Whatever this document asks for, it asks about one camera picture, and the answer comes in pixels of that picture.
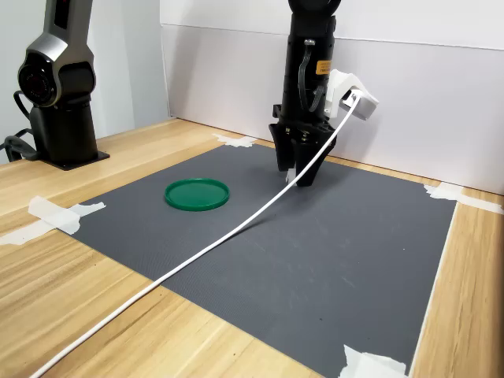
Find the wooden table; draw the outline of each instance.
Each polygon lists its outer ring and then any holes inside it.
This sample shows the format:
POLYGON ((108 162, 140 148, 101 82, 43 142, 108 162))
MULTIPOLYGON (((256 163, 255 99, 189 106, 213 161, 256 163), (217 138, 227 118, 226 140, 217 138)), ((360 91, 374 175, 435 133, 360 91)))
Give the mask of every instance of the wooden table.
MULTIPOLYGON (((220 146, 214 132, 239 137, 171 120, 99 140, 100 150, 111 158, 71 172, 39 161, 1 165, 0 235, 36 221, 28 214, 35 195, 70 207, 220 146)), ((504 203, 501 196, 482 191, 465 189, 465 194, 504 203)), ((503 219, 457 205, 411 376, 504 376, 503 219)), ((0 376, 34 372, 149 282, 57 230, 23 246, 0 246, 0 376)), ((47 376, 318 375, 159 287, 47 376)))

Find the masking tape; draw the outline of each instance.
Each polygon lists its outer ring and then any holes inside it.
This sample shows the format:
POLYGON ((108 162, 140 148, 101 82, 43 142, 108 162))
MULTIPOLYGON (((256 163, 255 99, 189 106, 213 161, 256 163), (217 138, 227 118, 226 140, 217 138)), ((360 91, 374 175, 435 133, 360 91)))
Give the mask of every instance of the masking tape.
POLYGON ((346 367, 339 378, 406 378, 406 365, 389 357, 359 353, 345 347, 346 367))
POLYGON ((464 187, 453 185, 452 183, 441 183, 438 187, 424 185, 424 188, 427 193, 431 195, 431 198, 450 199, 452 201, 459 201, 460 203, 467 206, 491 211, 492 213, 504 214, 502 206, 500 206, 498 203, 488 202, 484 201, 483 199, 472 198, 468 195, 463 195, 462 189, 464 189, 464 187))
POLYGON ((234 139, 220 134, 212 135, 216 136, 219 139, 219 142, 225 142, 226 146, 233 147, 252 147, 254 145, 254 141, 258 140, 257 138, 252 138, 251 136, 244 136, 239 139, 234 139))
POLYGON ((103 202, 84 206, 74 205, 64 209, 46 199, 36 196, 29 204, 28 212, 40 220, 0 237, 0 246, 13 244, 21 246, 47 232, 59 228, 67 234, 74 234, 80 228, 80 218, 106 207, 103 202))

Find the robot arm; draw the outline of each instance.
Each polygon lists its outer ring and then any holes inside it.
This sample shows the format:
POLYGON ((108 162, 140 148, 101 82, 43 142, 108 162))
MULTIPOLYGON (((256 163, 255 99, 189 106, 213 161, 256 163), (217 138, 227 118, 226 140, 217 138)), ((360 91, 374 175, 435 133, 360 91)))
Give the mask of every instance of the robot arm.
MULTIPOLYGON (((334 128, 329 124, 338 108, 349 109, 351 91, 359 91, 361 101, 354 114, 368 119, 378 101, 357 77, 331 71, 336 19, 333 13, 340 0, 289 0, 292 10, 291 34, 283 82, 282 105, 273 107, 277 124, 270 124, 280 171, 296 168, 299 174, 329 140, 334 128)), ((317 163, 298 181, 310 186, 322 161, 334 148, 335 140, 317 163)))
POLYGON ((107 158, 98 151, 91 116, 94 56, 87 46, 92 0, 47 0, 44 30, 18 72, 36 152, 18 135, 6 139, 10 161, 43 160, 69 170, 107 158))

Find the green lid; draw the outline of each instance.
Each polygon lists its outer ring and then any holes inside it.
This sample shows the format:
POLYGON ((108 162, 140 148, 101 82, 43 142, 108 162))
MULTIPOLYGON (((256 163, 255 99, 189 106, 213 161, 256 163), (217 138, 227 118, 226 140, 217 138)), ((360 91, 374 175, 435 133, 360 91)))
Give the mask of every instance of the green lid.
POLYGON ((165 190, 166 202, 176 209, 205 211, 221 207, 229 200, 229 188, 212 179, 176 181, 165 190))

